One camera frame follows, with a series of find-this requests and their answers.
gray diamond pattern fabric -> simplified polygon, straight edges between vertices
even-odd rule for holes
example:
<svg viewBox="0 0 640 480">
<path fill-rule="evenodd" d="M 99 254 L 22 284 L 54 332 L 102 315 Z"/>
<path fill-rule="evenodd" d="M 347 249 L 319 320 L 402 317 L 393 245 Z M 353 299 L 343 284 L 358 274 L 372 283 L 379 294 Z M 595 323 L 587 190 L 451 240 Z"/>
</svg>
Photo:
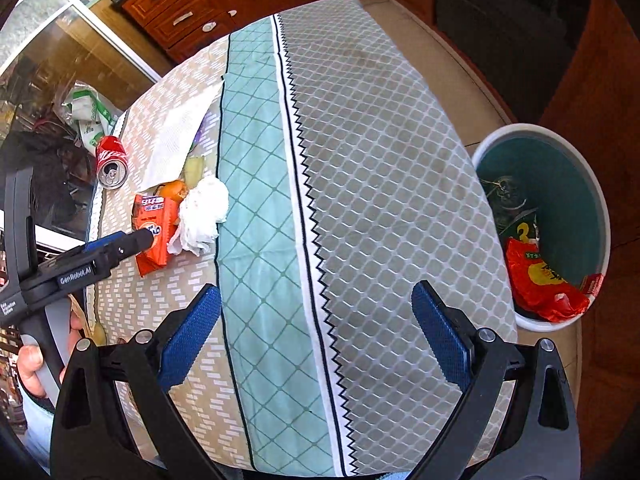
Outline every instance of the gray diamond pattern fabric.
<svg viewBox="0 0 640 480">
<path fill-rule="evenodd" d="M 460 391 L 415 320 L 427 279 L 476 326 L 516 341 L 491 210 L 466 150 L 416 70 L 357 0 L 281 13 L 357 474 L 406 471 Z M 506 384 L 474 455 L 491 449 Z"/>
</svg>

human hand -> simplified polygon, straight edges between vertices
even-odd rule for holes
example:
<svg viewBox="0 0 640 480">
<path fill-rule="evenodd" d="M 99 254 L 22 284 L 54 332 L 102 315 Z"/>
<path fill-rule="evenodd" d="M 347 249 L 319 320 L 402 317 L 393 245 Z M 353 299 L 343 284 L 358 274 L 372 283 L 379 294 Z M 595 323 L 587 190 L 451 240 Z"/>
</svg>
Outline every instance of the human hand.
<svg viewBox="0 0 640 480">
<path fill-rule="evenodd" d="M 82 328 L 82 321 L 72 312 L 69 325 L 71 326 L 71 330 L 69 331 L 67 347 L 69 354 L 71 354 L 76 343 L 81 339 L 78 331 Z M 42 368 L 43 362 L 42 352 L 40 352 L 40 348 L 36 345 L 24 345 L 18 350 L 18 373 L 20 374 L 20 379 L 24 387 L 27 388 L 29 393 L 34 397 L 44 398 L 47 395 L 36 375 L 36 372 Z M 60 373 L 60 382 L 62 382 L 65 376 L 65 371 L 66 368 Z"/>
</svg>

white tissue paper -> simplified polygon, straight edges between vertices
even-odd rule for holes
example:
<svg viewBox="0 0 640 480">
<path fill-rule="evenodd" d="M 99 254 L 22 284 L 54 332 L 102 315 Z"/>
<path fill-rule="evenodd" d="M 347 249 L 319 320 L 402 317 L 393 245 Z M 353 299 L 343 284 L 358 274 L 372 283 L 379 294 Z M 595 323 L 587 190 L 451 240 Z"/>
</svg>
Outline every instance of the white tissue paper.
<svg viewBox="0 0 640 480">
<path fill-rule="evenodd" d="M 171 254 L 180 254 L 183 249 L 196 256 L 200 256 L 200 251 L 209 254 L 210 244 L 218 238 L 216 224 L 226 221 L 228 210 L 226 186 L 213 175 L 204 177 L 180 204 L 180 223 L 167 250 Z"/>
<path fill-rule="evenodd" d="M 221 81 L 208 86 L 202 93 L 169 110 L 160 131 L 154 137 L 151 157 L 146 165 L 139 191 L 180 177 L 193 138 L 211 103 L 220 97 L 223 84 Z"/>
</svg>

metal screw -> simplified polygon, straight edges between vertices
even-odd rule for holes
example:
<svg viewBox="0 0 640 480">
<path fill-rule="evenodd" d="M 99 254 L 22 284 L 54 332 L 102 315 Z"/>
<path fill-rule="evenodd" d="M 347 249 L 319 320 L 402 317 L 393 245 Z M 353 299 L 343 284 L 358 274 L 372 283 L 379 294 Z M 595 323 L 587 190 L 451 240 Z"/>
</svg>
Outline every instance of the metal screw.
<svg viewBox="0 0 640 480">
<path fill-rule="evenodd" d="M 554 342 L 551 341 L 551 339 L 544 338 L 540 340 L 540 348 L 545 352 L 552 352 L 555 347 L 556 345 L 554 345 Z"/>
<path fill-rule="evenodd" d="M 482 341 L 485 341 L 487 343 L 492 343 L 493 341 L 495 341 L 495 332 L 490 328 L 481 328 L 480 330 L 478 330 L 478 335 L 480 336 L 480 339 L 482 339 Z"/>
<path fill-rule="evenodd" d="M 141 330 L 136 334 L 136 343 L 141 345 L 148 343 L 151 341 L 151 338 L 154 336 L 154 333 L 151 330 Z"/>
<path fill-rule="evenodd" d="M 90 339 L 81 339 L 76 343 L 76 348 L 81 352 L 84 352 L 87 348 L 89 348 L 89 346 L 91 346 Z"/>
</svg>

coca-cola can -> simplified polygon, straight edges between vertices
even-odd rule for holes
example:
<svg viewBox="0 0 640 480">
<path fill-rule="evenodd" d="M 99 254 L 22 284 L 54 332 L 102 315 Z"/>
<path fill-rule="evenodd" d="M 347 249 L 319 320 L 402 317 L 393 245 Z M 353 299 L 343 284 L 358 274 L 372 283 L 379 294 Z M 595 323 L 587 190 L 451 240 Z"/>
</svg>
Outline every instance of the coca-cola can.
<svg viewBox="0 0 640 480">
<path fill-rule="evenodd" d="M 98 180 L 106 189 L 117 189 L 127 179 L 129 163 L 127 152 L 118 137 L 106 135 L 95 148 Z"/>
</svg>

